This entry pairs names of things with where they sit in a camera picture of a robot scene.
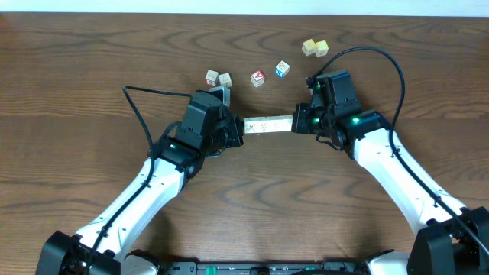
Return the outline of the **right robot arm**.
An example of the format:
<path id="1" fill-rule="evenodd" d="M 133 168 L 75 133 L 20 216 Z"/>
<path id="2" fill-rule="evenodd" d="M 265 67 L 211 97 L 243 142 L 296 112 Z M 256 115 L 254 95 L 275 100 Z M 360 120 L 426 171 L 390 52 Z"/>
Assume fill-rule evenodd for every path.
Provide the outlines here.
<path id="1" fill-rule="evenodd" d="M 446 192 L 410 155 L 377 111 L 300 103 L 292 130 L 314 134 L 365 168 L 403 213 L 415 242 L 411 252 L 381 252 L 367 274 L 486 274 L 488 211 L 469 209 Z"/>

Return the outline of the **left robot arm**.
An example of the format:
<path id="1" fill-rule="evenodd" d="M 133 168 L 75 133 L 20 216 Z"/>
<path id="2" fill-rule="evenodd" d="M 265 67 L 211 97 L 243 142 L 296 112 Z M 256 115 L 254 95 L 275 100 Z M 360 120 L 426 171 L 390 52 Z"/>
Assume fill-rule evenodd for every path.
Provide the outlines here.
<path id="1" fill-rule="evenodd" d="M 131 248 L 153 217 L 202 168 L 207 157 L 243 144 L 237 115 L 189 115 L 152 144 L 140 173 L 96 219 L 73 236 L 53 233 L 38 274 L 159 274 L 158 260 Z"/>

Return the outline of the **wooden block green edge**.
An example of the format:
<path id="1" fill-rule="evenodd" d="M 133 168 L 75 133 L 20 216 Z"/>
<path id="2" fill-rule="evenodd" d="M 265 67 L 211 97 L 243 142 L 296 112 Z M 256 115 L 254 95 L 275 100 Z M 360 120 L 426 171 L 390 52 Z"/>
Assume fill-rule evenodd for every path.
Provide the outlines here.
<path id="1" fill-rule="evenodd" d="M 260 133 L 268 132 L 269 117 L 260 117 L 257 119 L 258 130 Z"/>

